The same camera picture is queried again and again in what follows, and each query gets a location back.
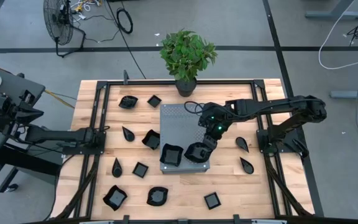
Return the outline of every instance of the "standing fan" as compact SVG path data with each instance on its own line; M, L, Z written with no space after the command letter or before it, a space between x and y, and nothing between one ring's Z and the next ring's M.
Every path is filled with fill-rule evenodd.
M44 0L44 19L49 35L56 43L56 54L58 56L63 58L66 55L83 49L86 34L85 31L73 25L73 15L69 0ZM73 29L83 34L81 47L60 55L57 45L68 44L73 37Z

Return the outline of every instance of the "gray floor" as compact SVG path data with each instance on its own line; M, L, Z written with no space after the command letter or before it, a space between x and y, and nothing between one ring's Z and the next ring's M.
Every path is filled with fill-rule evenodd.
M282 46L319 46L333 22L304 18L306 10L330 9L337 1L269 1ZM115 10L120 4L113 3ZM167 32L186 28L197 31L216 45L272 46L262 1L141 0L125 2L134 20L134 33L127 35L130 46L156 46ZM358 1L351 9L358 10ZM86 16L108 15L105 8L92 8ZM348 45L344 34L358 22L340 22L327 45ZM82 21L81 28L89 38L110 38L117 29L111 21L95 18ZM67 45L75 47L80 36L74 35ZM112 42L86 47L122 47L120 35ZM0 48L53 47L48 36L42 1L6 0L0 10ZM200 78L281 78L275 52L219 51L216 65L200 73ZM284 52L285 63L296 95L314 95L327 104L328 118L320 124L304 127L310 149L324 214L327 217L358 218L358 132L354 122L352 100L333 100L331 90L356 90L358 65L325 70L320 67L317 52ZM158 52L134 52L147 78L168 78ZM358 60L358 52L323 52L323 63L340 66ZM76 96L81 80L121 79L126 69L131 78L141 78L128 52L78 53L67 58L47 54L0 54L0 67L12 73L23 72L26 78L47 89ZM48 128L70 128L73 110L48 95L41 97L37 108L45 115L36 124ZM59 155L49 155L61 161ZM0 182L9 171L0 173ZM33 222L45 218L53 200L53 185L19 173L14 182L20 189L0 194L0 223Z

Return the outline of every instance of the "wooden tabletop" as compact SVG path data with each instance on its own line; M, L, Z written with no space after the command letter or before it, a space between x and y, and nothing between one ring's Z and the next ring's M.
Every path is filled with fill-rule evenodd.
M269 100L285 97L280 79L265 79L264 81ZM97 80L81 82L72 130L89 126L96 82ZM102 93L99 105L102 105L103 95ZM123 110L118 107L119 101L126 95L138 97L139 100L134 110ZM112 86L106 115L106 125L111 128L107 131L106 150L99 163L92 219L122 220L124 215L130 215L131 220L229 219L233 214L239 214L240 218L273 218L267 173L255 134L258 128L256 119L231 125L218 142L218 148L212 153L211 168L206 173L163 175L158 161L159 149L153 151L141 141L148 130L160 130L160 105L153 108L147 103L152 95L161 98L162 104L193 100L199 103L212 101L223 105L226 100L252 98L249 85L238 84L198 85L188 98L181 97L174 85ZM100 116L101 110L99 109L96 124L99 124ZM272 115L275 124L280 124L288 117L288 113ZM264 117L263 119L264 126L267 127L266 120ZM122 126L134 132L135 141L127 142L124 139ZM247 141L249 153L236 146L235 139L238 136L242 136ZM313 213L301 159L295 153L281 153L280 155L287 187L302 206ZM254 166L255 172L252 175L242 170L239 156ZM123 168L120 178L113 177L111 173L116 157ZM83 156L77 155L62 168L52 217L63 210L76 192L82 162ZM143 179L132 174L137 162L149 167ZM113 185L117 185L128 194L128 198L117 211L113 211L102 200ZM168 200L161 207L146 204L149 190L156 186L169 190ZM284 214L282 195L277 186L276 190L280 211ZM208 210L204 196L212 192L217 192L222 205ZM88 192L84 193L83 198L82 215L85 214Z

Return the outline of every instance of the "black plant pot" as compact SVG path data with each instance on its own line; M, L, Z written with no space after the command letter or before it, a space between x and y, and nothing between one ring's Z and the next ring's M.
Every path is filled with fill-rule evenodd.
M177 86L178 92L183 97L190 96L197 85L197 79L194 78L190 82L184 80L175 80L175 85Z

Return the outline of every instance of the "potted plant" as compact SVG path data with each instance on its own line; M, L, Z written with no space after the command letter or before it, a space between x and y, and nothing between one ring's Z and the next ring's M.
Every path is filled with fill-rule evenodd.
M181 96L190 96L197 85L197 71L203 71L209 64L215 63L215 45L194 34L181 30L176 34L167 34L162 41L161 58L166 62L170 75L175 77L175 85Z

